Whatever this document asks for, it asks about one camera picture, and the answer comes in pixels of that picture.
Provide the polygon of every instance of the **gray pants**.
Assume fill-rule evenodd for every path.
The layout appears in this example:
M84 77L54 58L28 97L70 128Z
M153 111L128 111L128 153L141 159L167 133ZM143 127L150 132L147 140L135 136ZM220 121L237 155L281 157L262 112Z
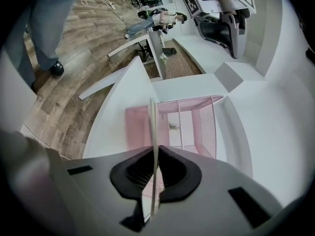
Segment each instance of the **gray pants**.
M155 26L152 17L147 18L146 20L142 21L139 24L130 26L127 28L127 34L129 36L133 36L135 35L137 32L144 30L144 29L148 29Z
M63 26L75 0L34 0L13 26L5 44L13 65L30 86L35 75L24 45L26 25L35 47L37 61L46 71L58 60L56 48Z

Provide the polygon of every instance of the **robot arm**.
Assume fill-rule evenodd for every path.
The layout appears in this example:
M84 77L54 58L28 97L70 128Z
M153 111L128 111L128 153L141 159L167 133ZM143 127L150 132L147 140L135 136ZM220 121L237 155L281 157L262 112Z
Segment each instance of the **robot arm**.
M245 50L247 18L256 13L254 0L184 0L199 34L223 46L233 58Z

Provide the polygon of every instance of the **black rectangle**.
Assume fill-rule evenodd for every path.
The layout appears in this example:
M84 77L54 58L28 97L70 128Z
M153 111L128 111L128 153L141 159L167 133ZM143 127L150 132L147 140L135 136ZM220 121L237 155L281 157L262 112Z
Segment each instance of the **black rectangle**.
M270 219L270 215L242 188L228 191L253 228Z
M199 10L195 0L184 0L184 1L185 1L187 8L189 9L191 15L193 15L194 13L196 13Z
M92 169L93 168L90 165L87 165L87 166L82 166L82 167L78 167L78 168L74 168L74 169L69 169L68 173L71 176L71 175L83 173L85 171L90 171Z

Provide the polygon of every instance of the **pink mesh basket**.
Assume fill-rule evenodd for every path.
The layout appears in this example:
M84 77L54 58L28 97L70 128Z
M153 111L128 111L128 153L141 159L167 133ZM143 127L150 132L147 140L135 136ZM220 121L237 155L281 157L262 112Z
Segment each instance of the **pink mesh basket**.
M157 103L158 144L215 158L216 122L213 103L222 95ZM149 106L126 109L128 150L151 146Z

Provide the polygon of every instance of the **white board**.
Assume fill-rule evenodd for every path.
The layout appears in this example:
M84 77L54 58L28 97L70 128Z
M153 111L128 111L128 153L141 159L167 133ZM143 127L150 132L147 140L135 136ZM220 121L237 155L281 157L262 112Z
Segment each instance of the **white board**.
M104 100L89 133L83 158L127 151L125 109L159 102L139 56L125 68Z

